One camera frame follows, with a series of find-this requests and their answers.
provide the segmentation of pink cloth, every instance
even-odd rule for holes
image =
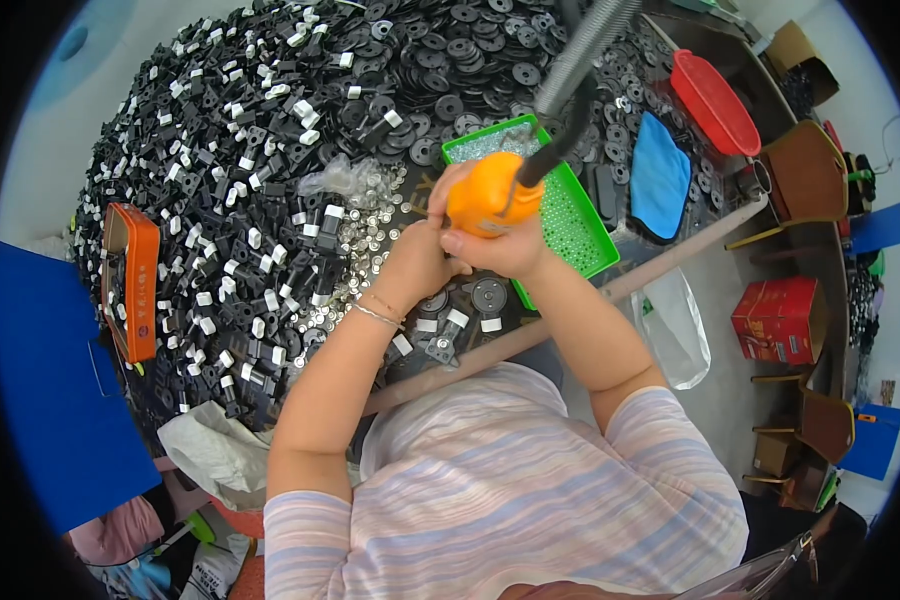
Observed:
[[[163,525],[143,496],[70,530],[73,550],[90,565],[122,565],[160,539]]]

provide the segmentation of red plastic container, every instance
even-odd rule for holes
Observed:
[[[760,154],[754,120],[712,64],[689,50],[677,50],[670,84],[717,150],[746,157]]]

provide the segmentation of wooden stick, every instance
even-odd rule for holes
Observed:
[[[700,233],[671,247],[660,256],[651,258],[636,269],[612,279],[600,287],[600,292],[612,303],[623,300],[749,221],[767,206],[768,201],[767,195],[762,194],[760,199],[708,225]],[[540,344],[549,337],[547,323],[542,318],[517,327],[495,340],[460,355],[457,368],[434,366],[372,393],[366,401],[363,414],[372,415],[404,402],[414,401],[433,390],[476,375],[515,354],[520,354]]]

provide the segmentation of red cardboard box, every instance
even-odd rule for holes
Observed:
[[[730,322],[744,357],[806,365],[820,358],[827,318],[820,282],[797,275],[750,283]]]

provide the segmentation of white bag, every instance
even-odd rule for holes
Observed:
[[[267,496],[274,431],[253,433],[216,402],[176,416],[156,432],[169,460],[232,511],[259,511]]]
[[[633,322],[674,390],[689,390],[710,371],[710,346],[697,302],[677,267],[630,295]]]

